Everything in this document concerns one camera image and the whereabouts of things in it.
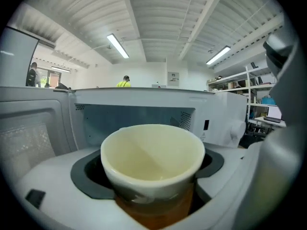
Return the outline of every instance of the sign on wall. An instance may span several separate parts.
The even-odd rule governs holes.
[[[167,84],[168,86],[179,87],[179,72],[168,72],[167,73]]]

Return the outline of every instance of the blue object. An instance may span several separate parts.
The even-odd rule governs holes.
[[[261,100],[261,104],[276,105],[276,102],[275,100],[273,100],[273,98],[263,97]]]

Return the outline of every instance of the metal shelving unit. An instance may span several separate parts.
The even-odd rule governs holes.
[[[271,70],[269,68],[255,68],[252,70],[248,70],[247,67],[245,67],[245,71],[226,77],[226,78],[222,78],[216,81],[212,81],[207,83],[208,85],[208,89],[209,86],[218,86],[218,85],[222,85],[222,84],[227,84],[230,82],[234,82],[234,81],[240,81],[240,80],[248,80],[247,82],[247,87],[242,87],[242,88],[235,88],[235,89],[229,89],[229,90],[220,90],[220,91],[213,91],[213,92],[232,92],[232,91],[239,91],[239,90],[248,90],[248,102],[247,102],[247,106],[248,106],[248,112],[247,112],[247,116],[248,116],[248,121],[249,121],[249,113],[250,113],[250,107],[251,106],[262,106],[262,107],[267,107],[267,104],[258,104],[258,103],[251,103],[250,99],[251,99],[251,91],[252,90],[261,90],[261,91],[265,91],[265,90],[270,90],[272,87],[274,87],[274,83],[273,84],[261,84],[261,85],[255,85],[255,86],[251,86],[250,85],[250,79],[252,78],[256,78],[259,76],[263,76],[263,75],[267,75],[270,74]]]

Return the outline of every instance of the person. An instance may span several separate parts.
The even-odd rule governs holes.
[[[124,76],[123,81],[119,82],[116,87],[118,88],[126,88],[126,87],[131,87],[131,84],[129,83],[130,79],[129,76]]]
[[[37,63],[36,62],[33,62],[32,64],[31,64],[31,66],[30,66],[30,71],[31,70],[34,70],[35,71],[35,73],[36,73],[36,78],[35,78],[35,87],[36,87],[36,85],[38,85],[39,87],[41,87],[40,86],[40,75],[39,75],[39,72],[38,72],[38,70],[37,70]]]

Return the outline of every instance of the ceiling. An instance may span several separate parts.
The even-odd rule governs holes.
[[[55,44],[35,57],[68,68],[165,62],[174,56],[213,67],[282,26],[274,0],[25,0],[9,25]],[[129,59],[110,46],[113,33]]]

